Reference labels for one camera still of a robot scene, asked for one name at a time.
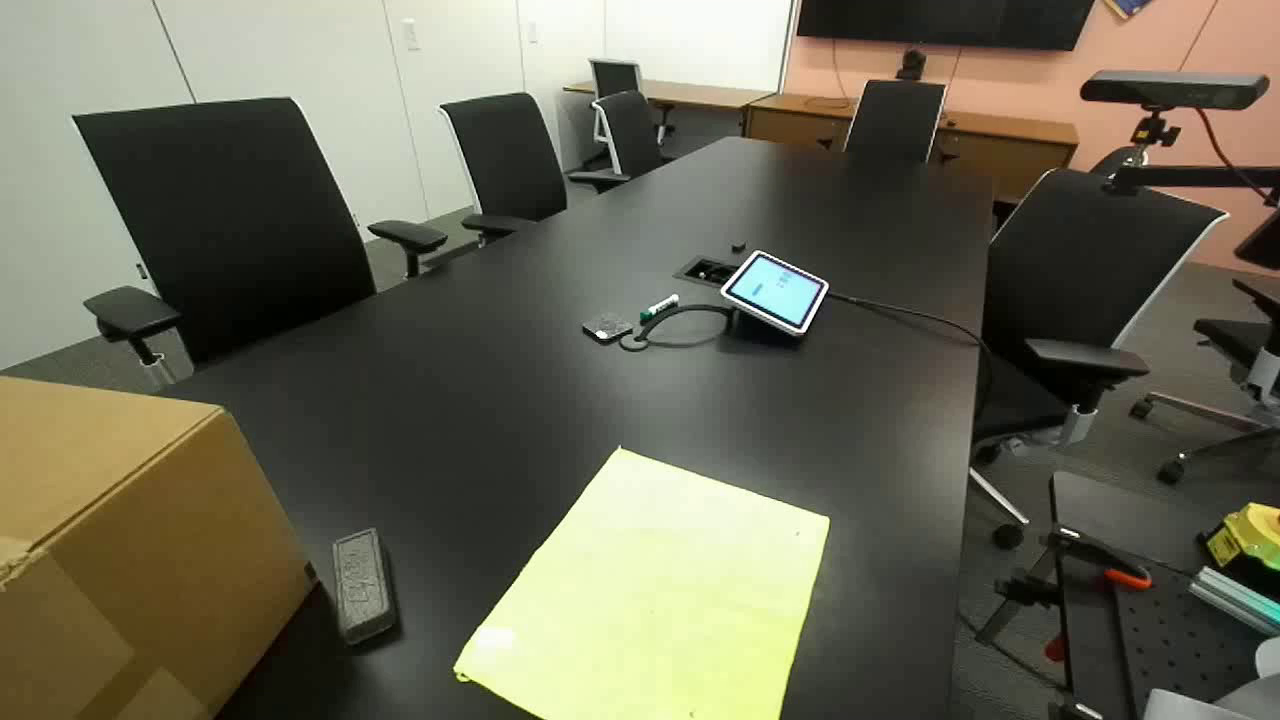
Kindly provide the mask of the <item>yellow towel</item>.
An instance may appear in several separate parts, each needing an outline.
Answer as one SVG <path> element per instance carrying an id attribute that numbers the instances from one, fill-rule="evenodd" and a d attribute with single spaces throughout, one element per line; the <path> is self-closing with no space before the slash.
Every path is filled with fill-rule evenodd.
<path id="1" fill-rule="evenodd" d="M 781 720 L 829 527 L 614 448 L 452 671 L 535 720 Z"/>

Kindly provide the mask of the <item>small black remote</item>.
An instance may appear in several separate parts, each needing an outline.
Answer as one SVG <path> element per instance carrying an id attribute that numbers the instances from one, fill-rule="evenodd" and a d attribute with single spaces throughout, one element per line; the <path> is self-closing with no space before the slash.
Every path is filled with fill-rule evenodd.
<path id="1" fill-rule="evenodd" d="M 606 315 L 584 322 L 580 330 L 584 330 L 584 337 L 595 341 L 595 343 L 614 343 L 614 341 L 622 341 L 622 337 L 636 334 L 636 323 L 626 323 L 626 322 L 606 322 Z"/>

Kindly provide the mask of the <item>tablet on stand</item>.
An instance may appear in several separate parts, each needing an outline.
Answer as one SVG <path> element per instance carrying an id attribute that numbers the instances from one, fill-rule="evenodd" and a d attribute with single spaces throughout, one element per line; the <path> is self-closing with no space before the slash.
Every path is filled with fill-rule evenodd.
<path id="1" fill-rule="evenodd" d="M 720 296 L 782 337 L 805 337 L 829 301 L 829 279 L 757 249 L 720 285 Z"/>

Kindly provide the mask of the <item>black office chair far left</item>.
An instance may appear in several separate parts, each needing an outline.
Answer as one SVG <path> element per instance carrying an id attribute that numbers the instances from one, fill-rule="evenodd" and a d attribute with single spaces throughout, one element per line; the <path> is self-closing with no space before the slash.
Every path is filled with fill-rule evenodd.
<path id="1" fill-rule="evenodd" d="M 577 167 L 577 183 L 590 183 L 595 191 L 606 191 L 614 183 L 626 183 L 651 167 L 662 166 L 660 138 L 651 125 L 651 104 L 640 93 L 640 70 L 626 59 L 595 59 L 590 63 L 595 81 L 595 138 L 606 147 L 604 167 Z"/>

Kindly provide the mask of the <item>black office chair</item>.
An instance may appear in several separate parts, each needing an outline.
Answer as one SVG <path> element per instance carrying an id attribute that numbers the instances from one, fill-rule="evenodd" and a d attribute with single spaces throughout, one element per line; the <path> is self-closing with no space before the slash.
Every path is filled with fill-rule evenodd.
<path id="1" fill-rule="evenodd" d="M 338 183 L 287 98 L 78 112 L 74 133 L 150 276 L 83 301 L 142 365 L 178 334 L 194 365 L 374 291 Z"/>
<path id="2" fill-rule="evenodd" d="M 997 230 L 969 471 L 1003 512 L 997 548 L 1016 548 L 1029 516 L 980 470 L 1009 442 L 1080 442 L 1098 398 L 1149 373 L 1118 341 L 1221 223 L 1221 210 L 1056 167 Z"/>
<path id="3" fill-rule="evenodd" d="M 660 138 L 651 125 L 651 104 L 640 93 L 640 70 L 626 59 L 595 59 L 590 63 L 595 81 L 595 138 L 606 147 L 604 167 L 577 167 L 577 183 L 590 183 L 595 191 L 606 191 L 614 183 L 626 183 L 651 167 L 662 166 Z"/>
<path id="4" fill-rule="evenodd" d="M 470 234 L 494 242 L 568 210 L 549 125 L 528 93 L 452 100 L 447 122 L 478 202 Z"/>

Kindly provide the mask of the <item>black office chair far end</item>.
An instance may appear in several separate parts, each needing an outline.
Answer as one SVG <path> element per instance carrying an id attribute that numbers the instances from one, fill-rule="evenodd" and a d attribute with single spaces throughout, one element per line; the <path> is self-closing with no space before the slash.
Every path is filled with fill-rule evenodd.
<path id="1" fill-rule="evenodd" d="M 941 104 L 941 86 L 869 81 L 845 147 L 853 158 L 925 166 L 935 144 Z"/>

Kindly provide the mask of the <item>grey eraser block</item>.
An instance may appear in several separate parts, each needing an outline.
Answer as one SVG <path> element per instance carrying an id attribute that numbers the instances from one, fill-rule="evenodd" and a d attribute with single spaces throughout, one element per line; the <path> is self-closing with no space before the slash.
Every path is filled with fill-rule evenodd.
<path id="1" fill-rule="evenodd" d="M 396 599 L 374 527 L 333 542 L 333 599 L 338 638 L 346 646 L 362 646 L 396 625 Z"/>

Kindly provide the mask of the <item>wooden sideboard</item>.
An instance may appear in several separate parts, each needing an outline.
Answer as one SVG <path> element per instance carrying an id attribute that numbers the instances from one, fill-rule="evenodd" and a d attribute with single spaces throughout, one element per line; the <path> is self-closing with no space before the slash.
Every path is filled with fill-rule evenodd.
<path id="1" fill-rule="evenodd" d="M 889 112 L 858 116 L 853 100 L 777 93 L 742 112 L 750 139 L 848 147 L 884 139 L 889 147 L 920 144 L 933 161 L 974 174 L 998 202 L 1023 197 L 1047 167 L 1067 167 L 1074 130 L 1065 122 L 990 116 L 990 112 L 933 112 L 926 122 L 891 122 Z"/>

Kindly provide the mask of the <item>black office chair near left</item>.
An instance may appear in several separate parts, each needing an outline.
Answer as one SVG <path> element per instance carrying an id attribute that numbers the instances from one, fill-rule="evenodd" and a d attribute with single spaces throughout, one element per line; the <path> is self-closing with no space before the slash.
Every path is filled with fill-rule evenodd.
<path id="1" fill-rule="evenodd" d="M 194 365 L 374 291 L 338 183 L 287 98 L 78 112 L 74 133 L 150 276 L 83 301 L 142 365 L 178 334 Z"/>

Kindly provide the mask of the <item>black office chair right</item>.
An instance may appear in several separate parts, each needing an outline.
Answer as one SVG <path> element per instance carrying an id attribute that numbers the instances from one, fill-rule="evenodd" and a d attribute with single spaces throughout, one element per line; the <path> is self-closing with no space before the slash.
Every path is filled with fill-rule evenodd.
<path id="1" fill-rule="evenodd" d="M 980 470 L 1009 442 L 1080 442 L 1098 398 L 1149 373 L 1118 341 L 1221 223 L 1221 210 L 1056 167 L 997 230 L 969 471 L 1003 512 L 997 548 L 1016 548 L 1029 516 Z"/>

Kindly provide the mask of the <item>brown cardboard box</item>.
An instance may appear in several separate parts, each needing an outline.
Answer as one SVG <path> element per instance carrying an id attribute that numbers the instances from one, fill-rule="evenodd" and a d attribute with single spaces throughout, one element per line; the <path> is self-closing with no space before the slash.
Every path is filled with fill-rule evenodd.
<path id="1" fill-rule="evenodd" d="M 221 403 L 0 381 L 0 720 L 210 720 L 306 591 Z"/>

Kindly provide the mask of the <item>wall television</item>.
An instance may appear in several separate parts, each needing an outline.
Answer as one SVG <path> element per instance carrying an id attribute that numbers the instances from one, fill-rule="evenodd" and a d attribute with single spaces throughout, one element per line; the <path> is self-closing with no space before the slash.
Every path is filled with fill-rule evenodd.
<path id="1" fill-rule="evenodd" d="M 801 0 L 801 38 L 1073 51 L 1091 0 Z"/>

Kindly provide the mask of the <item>orange handled clamp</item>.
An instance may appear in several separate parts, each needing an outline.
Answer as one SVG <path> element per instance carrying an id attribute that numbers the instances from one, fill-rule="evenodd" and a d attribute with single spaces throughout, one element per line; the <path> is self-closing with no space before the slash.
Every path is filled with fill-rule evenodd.
<path id="1" fill-rule="evenodd" d="M 1053 582 L 1053 572 L 1058 559 L 1083 559 L 1098 572 L 1103 583 L 1125 591 L 1153 588 L 1153 572 L 1139 559 L 1127 559 L 1118 548 L 1058 525 L 1038 542 L 1038 555 L 1013 582 L 998 582 L 997 591 L 1013 605 L 1056 605 L 1058 583 Z"/>

